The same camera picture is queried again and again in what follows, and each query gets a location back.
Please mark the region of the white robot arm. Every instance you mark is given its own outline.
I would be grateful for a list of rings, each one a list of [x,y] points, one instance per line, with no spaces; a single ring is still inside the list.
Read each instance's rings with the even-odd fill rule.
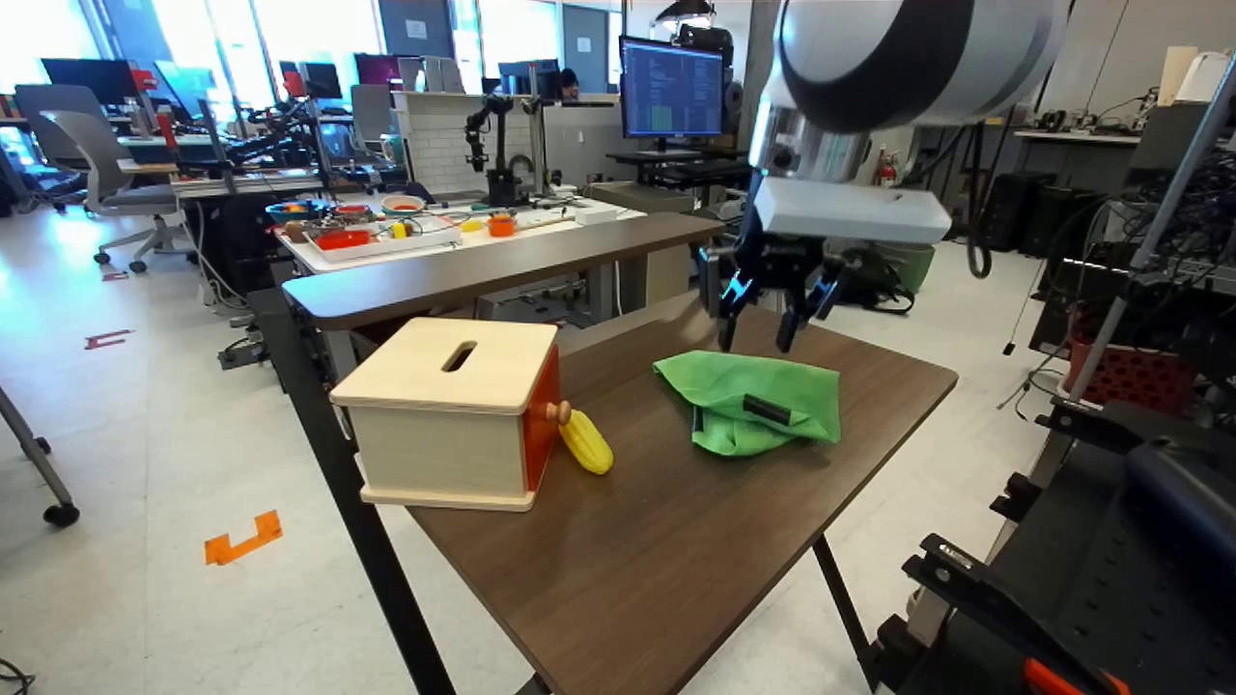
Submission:
[[[749,144],[754,180],[716,293],[720,346],[780,293],[778,346],[847,285],[830,238],[940,241],[951,213],[929,190],[862,186],[872,132],[968,126],[1020,102],[1060,60],[1069,0],[780,0]]]

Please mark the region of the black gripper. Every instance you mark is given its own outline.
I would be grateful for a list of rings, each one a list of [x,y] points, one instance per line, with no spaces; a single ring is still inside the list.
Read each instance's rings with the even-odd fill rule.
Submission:
[[[810,316],[828,316],[847,280],[847,263],[828,259],[816,235],[744,235],[693,252],[702,304],[720,316],[720,346],[736,346],[737,316],[765,293],[785,298],[778,349],[794,349]]]

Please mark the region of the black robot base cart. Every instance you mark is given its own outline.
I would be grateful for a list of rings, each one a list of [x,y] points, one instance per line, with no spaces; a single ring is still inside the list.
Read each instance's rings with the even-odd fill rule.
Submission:
[[[1236,436],[1144,405],[1056,409],[988,559],[929,531],[870,673],[888,695],[1236,695]]]

